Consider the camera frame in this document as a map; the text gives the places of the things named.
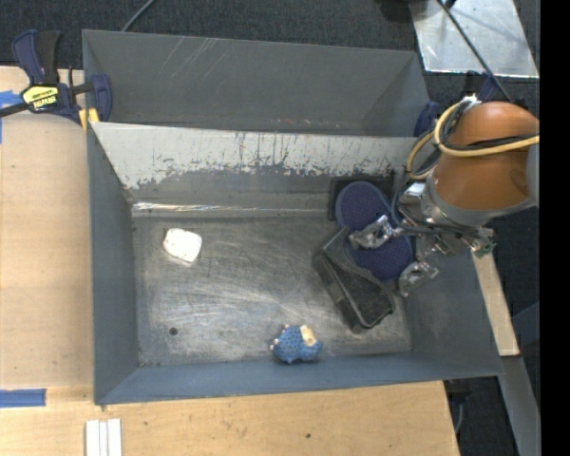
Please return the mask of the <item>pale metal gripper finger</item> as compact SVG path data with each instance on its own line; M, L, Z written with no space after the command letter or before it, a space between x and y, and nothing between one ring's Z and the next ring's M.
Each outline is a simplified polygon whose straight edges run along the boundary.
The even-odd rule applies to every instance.
M421 286L435 278L440 270L426 260L411 263L398 278L398 293L402 297L408 297Z
M387 215L367 225L362 230L353 231L348 240L353 249L375 250L386 242L403 235L403 228L395 226Z

